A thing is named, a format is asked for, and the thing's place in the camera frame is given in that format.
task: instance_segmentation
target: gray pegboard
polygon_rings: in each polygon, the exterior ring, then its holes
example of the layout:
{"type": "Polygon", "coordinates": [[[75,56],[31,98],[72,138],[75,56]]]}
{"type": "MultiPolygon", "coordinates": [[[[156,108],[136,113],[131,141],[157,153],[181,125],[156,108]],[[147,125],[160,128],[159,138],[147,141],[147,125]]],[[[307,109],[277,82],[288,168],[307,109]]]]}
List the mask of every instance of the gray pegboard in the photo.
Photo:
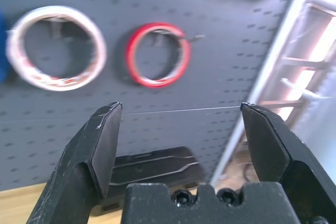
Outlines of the gray pegboard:
{"type": "MultiPolygon", "coordinates": [[[[15,74],[0,85],[0,190],[47,181],[62,149],[94,110],[118,100],[123,116],[118,155],[187,146],[210,176],[223,152],[244,101],[286,10],[288,0],[0,0],[10,25],[25,12],[67,5],[91,17],[102,30],[108,61],[101,75],[78,90],[50,92],[15,74]],[[136,85],[124,66],[125,42],[148,22],[169,22],[192,44],[186,74],[172,86],[136,85]],[[214,110],[160,112],[224,107],[214,110]]],[[[47,22],[35,25],[26,48],[35,64],[54,75],[83,68],[90,45],[81,31],[65,24],[52,40],[47,22]]],[[[169,50],[141,45],[138,64],[156,76],[170,61],[169,50]]]]}

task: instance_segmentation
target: wire spool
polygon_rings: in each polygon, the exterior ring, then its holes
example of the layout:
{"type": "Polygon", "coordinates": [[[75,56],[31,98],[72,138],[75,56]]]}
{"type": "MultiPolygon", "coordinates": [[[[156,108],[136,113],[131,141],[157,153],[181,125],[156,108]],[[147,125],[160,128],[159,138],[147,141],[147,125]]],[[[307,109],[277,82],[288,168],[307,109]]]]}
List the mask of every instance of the wire spool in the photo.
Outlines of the wire spool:
{"type": "Polygon", "coordinates": [[[187,69],[190,61],[190,43],[185,39],[184,32],[178,27],[168,23],[149,23],[141,26],[130,38],[126,48],[126,64],[132,79],[148,88],[161,88],[177,81],[187,69]],[[149,33],[159,31],[176,39],[179,45],[179,57],[172,71],[165,77],[152,80],[145,77],[138,69],[135,62],[136,50],[140,41],[149,33]]]}
{"type": "Polygon", "coordinates": [[[45,6],[21,17],[9,31],[6,54],[21,78],[36,87],[51,91],[68,91],[85,86],[99,75],[107,58],[106,43],[97,25],[82,12],[67,6],[45,6]],[[29,27],[43,19],[73,22],[89,35],[94,53],[82,73],[70,78],[57,78],[43,73],[30,61],[24,48],[24,36],[29,27]]]}

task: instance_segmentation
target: black screw head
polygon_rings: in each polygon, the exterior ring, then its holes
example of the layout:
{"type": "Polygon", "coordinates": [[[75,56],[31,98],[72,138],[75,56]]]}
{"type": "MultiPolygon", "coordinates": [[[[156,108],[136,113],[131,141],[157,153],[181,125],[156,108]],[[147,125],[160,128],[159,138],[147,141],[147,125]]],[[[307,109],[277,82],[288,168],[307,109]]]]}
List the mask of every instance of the black screw head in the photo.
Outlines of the black screw head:
{"type": "Polygon", "coordinates": [[[230,188],[223,188],[217,192],[217,198],[230,206],[240,205],[238,194],[230,188]]]}
{"type": "Polygon", "coordinates": [[[172,201],[178,207],[188,207],[194,203],[193,195],[187,190],[177,190],[172,195],[172,201]]]}

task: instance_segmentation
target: blue object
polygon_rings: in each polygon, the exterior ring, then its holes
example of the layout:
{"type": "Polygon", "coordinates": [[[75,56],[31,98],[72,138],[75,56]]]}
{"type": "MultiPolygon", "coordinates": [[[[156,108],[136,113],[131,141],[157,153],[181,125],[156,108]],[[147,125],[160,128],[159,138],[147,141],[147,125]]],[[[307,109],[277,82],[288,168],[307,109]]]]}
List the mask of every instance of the blue object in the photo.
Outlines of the blue object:
{"type": "Polygon", "coordinates": [[[7,27],[3,14],[0,12],[0,83],[3,82],[11,69],[6,57],[7,27]]]}

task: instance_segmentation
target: wooden floor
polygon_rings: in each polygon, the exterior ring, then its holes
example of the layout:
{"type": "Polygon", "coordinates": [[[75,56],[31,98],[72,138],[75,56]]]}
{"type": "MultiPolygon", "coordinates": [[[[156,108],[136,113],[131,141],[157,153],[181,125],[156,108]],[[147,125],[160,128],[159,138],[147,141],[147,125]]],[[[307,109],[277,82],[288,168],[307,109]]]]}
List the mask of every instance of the wooden floor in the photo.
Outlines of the wooden floor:
{"type": "MultiPolygon", "coordinates": [[[[248,153],[240,153],[232,160],[226,170],[226,175],[217,183],[216,189],[228,187],[239,189],[244,184],[243,169],[250,162],[248,153]]],[[[249,171],[249,178],[256,180],[253,170],[249,171]]],[[[17,188],[0,192],[0,223],[21,224],[26,223],[38,197],[45,184],[17,188]]],[[[89,224],[118,224],[121,211],[107,215],[90,217],[89,224]]]]}

